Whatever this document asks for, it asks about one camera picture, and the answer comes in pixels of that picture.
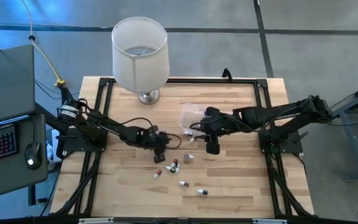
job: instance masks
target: wooden tabletop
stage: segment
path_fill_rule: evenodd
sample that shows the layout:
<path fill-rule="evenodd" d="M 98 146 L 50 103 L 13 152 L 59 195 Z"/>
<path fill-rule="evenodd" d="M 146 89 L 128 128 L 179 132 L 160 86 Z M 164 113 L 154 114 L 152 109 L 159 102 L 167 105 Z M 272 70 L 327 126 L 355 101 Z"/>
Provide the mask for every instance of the wooden tabletop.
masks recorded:
<path fill-rule="evenodd" d="M 80 97 L 87 99 L 90 107 L 94 106 L 99 78 L 84 77 L 83 80 Z M 288 103 L 283 79 L 267 80 L 272 106 Z M 221 153 L 215 156 L 206 153 L 202 140 L 190 144 L 178 125 L 182 107 L 187 102 L 213 106 L 224 113 L 232 113 L 234 108 L 255 106 L 254 87 L 247 84 L 166 83 L 160 90 L 160 100 L 146 106 L 140 104 L 135 94 L 114 84 L 109 117 L 118 122 L 146 117 L 159 130 L 179 135 L 182 145 L 176 150 L 167 150 L 167 160 L 155 164 L 153 151 L 128 146 L 109 134 L 99 167 L 92 216 L 273 217 L 265 158 L 260 152 L 256 133 L 219 138 Z M 145 121 L 134 121 L 131 125 L 149 126 Z M 170 145 L 177 143 L 174 139 Z M 195 158 L 184 161 L 186 153 Z M 61 208 L 76 189 L 83 157 L 83 152 L 76 152 L 63 161 L 51 212 Z M 174 158 L 181 163 L 178 174 L 165 169 Z M 283 164 L 288 187 L 304 208 L 313 213 L 302 163 L 294 155 L 284 154 Z M 159 169 L 162 174 L 154 179 L 153 175 Z M 179 186 L 179 181 L 190 183 L 190 187 Z M 199 195 L 198 189 L 208 190 L 209 194 Z M 278 194 L 280 208 L 284 210 L 281 191 Z M 83 197 L 83 207 L 86 196 L 87 193 Z"/>

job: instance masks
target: white cable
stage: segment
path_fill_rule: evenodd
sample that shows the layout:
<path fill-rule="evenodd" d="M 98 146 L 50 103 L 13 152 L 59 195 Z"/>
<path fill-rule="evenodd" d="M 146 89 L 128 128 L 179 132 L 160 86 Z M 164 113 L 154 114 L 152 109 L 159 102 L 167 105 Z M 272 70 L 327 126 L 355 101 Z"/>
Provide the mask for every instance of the white cable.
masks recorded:
<path fill-rule="evenodd" d="M 32 35 L 32 18 L 31 18 L 31 13 L 29 8 L 27 7 L 27 4 L 24 2 L 24 0 L 22 0 L 24 7 L 27 9 L 27 13 L 29 15 L 29 19 L 30 19 L 30 35 Z M 38 48 L 38 46 L 35 44 L 35 42 L 31 39 L 31 43 L 32 45 L 42 54 L 42 56 L 44 56 L 45 60 L 48 62 L 49 66 L 52 68 L 56 78 L 58 81 L 60 81 L 59 75 L 56 72 L 55 67 L 52 65 L 52 63 L 49 61 L 49 59 L 47 58 L 47 56 L 41 51 L 41 49 Z"/>

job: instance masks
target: small bottle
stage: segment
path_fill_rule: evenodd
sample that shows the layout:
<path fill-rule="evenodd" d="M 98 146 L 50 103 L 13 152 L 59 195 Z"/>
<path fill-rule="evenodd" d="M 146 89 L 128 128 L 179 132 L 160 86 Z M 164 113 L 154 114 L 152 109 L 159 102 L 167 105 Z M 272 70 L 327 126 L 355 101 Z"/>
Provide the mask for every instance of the small bottle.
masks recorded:
<path fill-rule="evenodd" d="M 154 174 L 154 178 L 156 179 L 157 177 L 159 177 L 159 175 L 161 175 L 162 171 L 158 170 L 155 174 Z"/>
<path fill-rule="evenodd" d="M 171 163 L 171 167 L 177 166 L 177 163 L 178 163 L 178 159 L 174 159 Z"/>
<path fill-rule="evenodd" d="M 179 169 L 180 169 L 180 163 L 178 163 L 177 167 L 175 168 L 175 173 L 179 173 Z"/>
<path fill-rule="evenodd" d="M 169 170 L 169 172 L 171 172 L 172 174 L 174 174 L 176 171 L 174 167 L 165 167 L 165 168 L 167 168 L 167 170 Z"/>
<path fill-rule="evenodd" d="M 197 190 L 197 192 L 199 193 L 199 194 L 203 194 L 203 195 L 208 195 L 208 191 L 207 190 Z"/>
<path fill-rule="evenodd" d="M 185 187 L 190 187 L 190 184 L 188 182 L 179 181 L 179 184 Z"/>
<path fill-rule="evenodd" d="M 194 156 L 189 155 L 189 154 L 185 154 L 185 159 L 194 159 Z"/>

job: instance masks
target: concrete floor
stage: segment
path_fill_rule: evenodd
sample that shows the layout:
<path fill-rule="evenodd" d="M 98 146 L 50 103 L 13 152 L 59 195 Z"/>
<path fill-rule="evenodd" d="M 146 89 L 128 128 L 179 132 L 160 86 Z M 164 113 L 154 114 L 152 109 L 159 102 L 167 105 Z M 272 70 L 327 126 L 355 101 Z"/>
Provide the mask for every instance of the concrete floor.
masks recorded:
<path fill-rule="evenodd" d="M 35 24 L 113 27 L 130 16 L 147 16 L 164 27 L 256 29 L 252 0 L 27 0 Z M 266 29 L 358 30 L 358 1 L 260 0 Z M 19 0 L 0 0 L 0 24 L 28 24 Z M 28 31 L 0 30 L 0 48 L 29 44 Z M 34 34 L 72 92 L 85 75 L 112 75 L 108 32 Z M 320 95 L 329 105 L 358 90 L 358 35 L 267 35 L 274 77 L 284 78 L 290 101 Z M 235 77 L 266 77 L 259 34 L 169 33 L 172 76 L 218 77 L 229 68 Z M 54 75 L 35 53 L 36 79 L 53 86 Z M 60 102 L 39 89 L 37 101 L 52 113 Z M 302 129 L 308 183 L 315 213 L 357 220 L 358 181 L 343 182 L 354 160 L 340 127 L 312 124 Z M 50 193 L 55 175 L 37 185 Z M 26 189 L 0 196 L 0 218 L 37 216 L 43 205 L 27 207 Z M 15 203 L 23 207 L 12 207 Z"/>

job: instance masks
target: black clamp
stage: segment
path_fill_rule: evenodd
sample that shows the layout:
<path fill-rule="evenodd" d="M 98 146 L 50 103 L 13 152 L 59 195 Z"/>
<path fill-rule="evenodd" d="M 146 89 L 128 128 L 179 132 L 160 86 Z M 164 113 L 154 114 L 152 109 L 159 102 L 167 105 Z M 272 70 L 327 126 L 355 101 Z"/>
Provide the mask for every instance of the black clamp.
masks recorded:
<path fill-rule="evenodd" d="M 230 71 L 229 71 L 228 68 L 225 68 L 225 69 L 223 70 L 222 77 L 223 77 L 223 78 L 226 78 L 226 77 L 227 77 L 227 81 L 228 81 L 228 82 L 233 82 L 233 77 L 231 76 L 231 73 L 230 73 Z"/>

